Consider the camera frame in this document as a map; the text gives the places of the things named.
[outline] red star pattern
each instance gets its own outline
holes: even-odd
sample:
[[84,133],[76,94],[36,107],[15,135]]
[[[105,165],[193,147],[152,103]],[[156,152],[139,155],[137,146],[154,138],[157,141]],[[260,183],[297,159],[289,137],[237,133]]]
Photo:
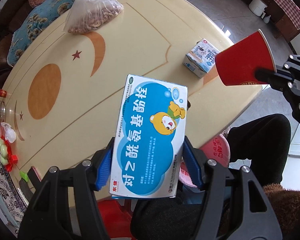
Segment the red star pattern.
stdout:
[[82,51],[80,51],[80,52],[77,51],[76,53],[72,54],[72,56],[73,56],[73,60],[72,61],[74,61],[76,58],[80,58],[79,55],[80,55],[81,52]]

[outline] blue gripper pad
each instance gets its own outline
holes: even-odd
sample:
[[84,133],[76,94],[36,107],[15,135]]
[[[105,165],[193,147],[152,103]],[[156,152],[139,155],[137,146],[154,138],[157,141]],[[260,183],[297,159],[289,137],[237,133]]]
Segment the blue gripper pad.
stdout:
[[194,153],[192,152],[193,147],[189,142],[188,138],[185,136],[185,141],[183,143],[183,153],[182,157],[185,161],[186,167],[188,169],[190,178],[199,189],[203,188],[203,181],[201,177],[201,168],[198,164]]
[[110,141],[105,151],[106,153],[104,154],[104,157],[101,160],[99,167],[97,168],[97,180],[95,182],[97,191],[99,191],[103,186],[107,184],[108,178],[110,176],[113,140]]

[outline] brown fuzzy fabric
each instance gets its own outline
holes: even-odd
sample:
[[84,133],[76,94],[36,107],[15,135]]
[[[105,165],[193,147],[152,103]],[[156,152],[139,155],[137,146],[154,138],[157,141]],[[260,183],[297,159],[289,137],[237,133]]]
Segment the brown fuzzy fabric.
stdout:
[[[282,235],[291,232],[300,217],[300,191],[286,190],[280,184],[263,187],[281,227]],[[223,235],[228,229],[229,210],[221,219],[218,235]]]

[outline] white bottle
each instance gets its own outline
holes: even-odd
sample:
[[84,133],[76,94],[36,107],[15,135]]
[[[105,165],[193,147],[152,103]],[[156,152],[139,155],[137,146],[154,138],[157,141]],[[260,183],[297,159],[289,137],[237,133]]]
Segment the white bottle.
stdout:
[[271,15],[268,15],[268,16],[264,17],[264,18],[263,18],[263,21],[264,21],[265,23],[269,23],[270,17],[271,17]]

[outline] blue cushion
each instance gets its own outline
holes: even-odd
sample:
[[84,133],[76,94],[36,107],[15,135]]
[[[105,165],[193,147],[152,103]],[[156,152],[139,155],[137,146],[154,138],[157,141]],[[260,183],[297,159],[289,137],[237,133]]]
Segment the blue cushion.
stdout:
[[73,0],[45,0],[34,8],[12,38],[7,62],[14,66],[32,41],[73,5]]

